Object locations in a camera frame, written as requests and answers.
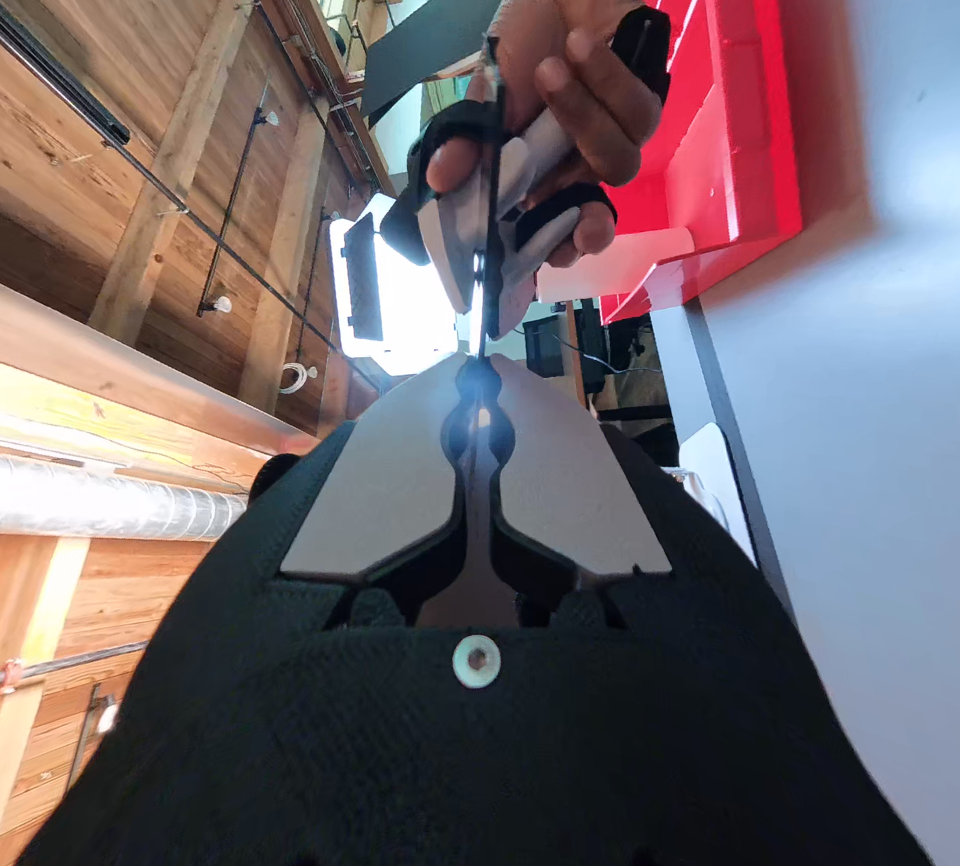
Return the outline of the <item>silver ventilation duct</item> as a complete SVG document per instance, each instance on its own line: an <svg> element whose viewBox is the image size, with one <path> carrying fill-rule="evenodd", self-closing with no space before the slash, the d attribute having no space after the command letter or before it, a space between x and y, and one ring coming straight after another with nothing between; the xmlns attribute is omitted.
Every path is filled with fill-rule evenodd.
<svg viewBox="0 0 960 866"><path fill-rule="evenodd" d="M246 509L231 494L1 458L3 535L213 541Z"/></svg>

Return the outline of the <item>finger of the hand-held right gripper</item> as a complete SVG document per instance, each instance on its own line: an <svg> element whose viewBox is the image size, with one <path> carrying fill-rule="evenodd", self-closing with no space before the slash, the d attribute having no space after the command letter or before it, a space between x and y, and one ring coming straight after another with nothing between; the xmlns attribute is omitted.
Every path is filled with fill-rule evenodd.
<svg viewBox="0 0 960 866"><path fill-rule="evenodd" d="M474 257L484 245L479 193L451 193L428 200L417 224L423 245L454 312L471 311L474 293Z"/></svg>
<svg viewBox="0 0 960 866"><path fill-rule="evenodd" d="M534 299L543 255L534 243L518 250L513 235L498 235L486 255L486 339L498 340L522 321Z"/></svg>

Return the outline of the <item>white metal board stand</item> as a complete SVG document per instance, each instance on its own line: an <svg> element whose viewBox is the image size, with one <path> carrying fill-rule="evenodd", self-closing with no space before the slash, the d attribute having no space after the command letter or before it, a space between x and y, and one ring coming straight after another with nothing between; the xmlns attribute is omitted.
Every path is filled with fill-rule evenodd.
<svg viewBox="0 0 960 866"><path fill-rule="evenodd" d="M719 425L706 424L678 448L681 484L690 496L724 526L755 567L757 550L748 523L734 461Z"/></svg>

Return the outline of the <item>shiny metal plate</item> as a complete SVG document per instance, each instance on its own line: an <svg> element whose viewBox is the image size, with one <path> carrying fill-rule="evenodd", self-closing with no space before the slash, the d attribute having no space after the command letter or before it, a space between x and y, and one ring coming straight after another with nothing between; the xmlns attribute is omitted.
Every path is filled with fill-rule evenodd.
<svg viewBox="0 0 960 866"><path fill-rule="evenodd" d="M469 469L475 471L478 455L478 439L482 438L482 431L489 425L491 415L486 409L486 397L490 361L487 357L491 340L500 332L499 301L503 289L502 265L504 260L504 246L499 234L498 195L500 185L501 157L503 143L507 134L506 125L506 86L498 65L499 39L493 35L486 35L484 39L484 78L488 81L493 102L493 118L495 124L495 138L491 145L491 154L488 162L488 211L486 223L486 244L482 257L482 272L479 286L482 288L482 313L479 321L479 343L476 349L477 360L474 364L471 385L473 387L473 410L469 419Z"/></svg>

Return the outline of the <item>white bottle with black cap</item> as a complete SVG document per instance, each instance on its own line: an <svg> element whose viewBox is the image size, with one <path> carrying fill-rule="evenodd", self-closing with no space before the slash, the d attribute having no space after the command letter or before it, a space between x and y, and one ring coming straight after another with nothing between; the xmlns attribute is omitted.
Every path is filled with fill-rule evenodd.
<svg viewBox="0 0 960 866"><path fill-rule="evenodd" d="M535 277L536 299L543 304L631 294L666 260L694 253L690 230L683 227L617 235L601 254L567 268L545 263Z"/></svg>

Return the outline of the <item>black ceiling track rail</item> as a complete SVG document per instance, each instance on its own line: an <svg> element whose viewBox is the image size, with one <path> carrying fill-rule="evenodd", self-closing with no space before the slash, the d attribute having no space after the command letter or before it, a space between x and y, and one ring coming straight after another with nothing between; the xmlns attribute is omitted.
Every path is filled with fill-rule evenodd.
<svg viewBox="0 0 960 866"><path fill-rule="evenodd" d="M127 147L129 129L4 6L1 7L1 44L108 145Z"/></svg>

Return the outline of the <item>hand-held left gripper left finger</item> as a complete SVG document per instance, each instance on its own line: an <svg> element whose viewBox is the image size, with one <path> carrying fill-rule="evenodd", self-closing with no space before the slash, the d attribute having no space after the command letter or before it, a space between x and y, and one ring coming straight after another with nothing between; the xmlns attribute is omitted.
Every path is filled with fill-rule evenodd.
<svg viewBox="0 0 960 866"><path fill-rule="evenodd" d="M444 446L461 403L452 354L388 392L355 422L280 564L304 579L360 579L452 532L464 484Z"/></svg>

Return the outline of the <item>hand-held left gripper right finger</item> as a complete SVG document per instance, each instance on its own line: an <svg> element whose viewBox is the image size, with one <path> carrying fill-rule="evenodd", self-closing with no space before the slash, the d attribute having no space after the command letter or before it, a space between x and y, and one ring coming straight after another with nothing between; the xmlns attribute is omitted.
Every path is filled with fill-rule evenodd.
<svg viewBox="0 0 960 866"><path fill-rule="evenodd" d="M583 572L612 578L671 564L605 435L569 395L506 356L491 358L512 429L501 511L518 533Z"/></svg>

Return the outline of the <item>black board with wooden rim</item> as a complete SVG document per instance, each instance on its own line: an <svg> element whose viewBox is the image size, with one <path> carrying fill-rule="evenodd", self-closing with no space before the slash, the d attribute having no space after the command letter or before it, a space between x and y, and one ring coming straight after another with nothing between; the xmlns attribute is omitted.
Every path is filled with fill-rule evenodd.
<svg viewBox="0 0 960 866"><path fill-rule="evenodd" d="M361 112L376 126L416 85L473 57L501 0L428 0L367 52Z"/></svg>

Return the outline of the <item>red plastic bin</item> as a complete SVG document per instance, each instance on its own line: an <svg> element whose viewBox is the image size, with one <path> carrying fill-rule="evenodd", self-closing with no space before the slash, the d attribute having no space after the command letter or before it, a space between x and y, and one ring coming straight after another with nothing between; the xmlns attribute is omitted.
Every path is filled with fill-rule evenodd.
<svg viewBox="0 0 960 866"><path fill-rule="evenodd" d="M671 85L639 173L605 187L616 235L683 227L694 253L631 294L609 325L699 297L803 227L779 0L644 0L670 20Z"/></svg>

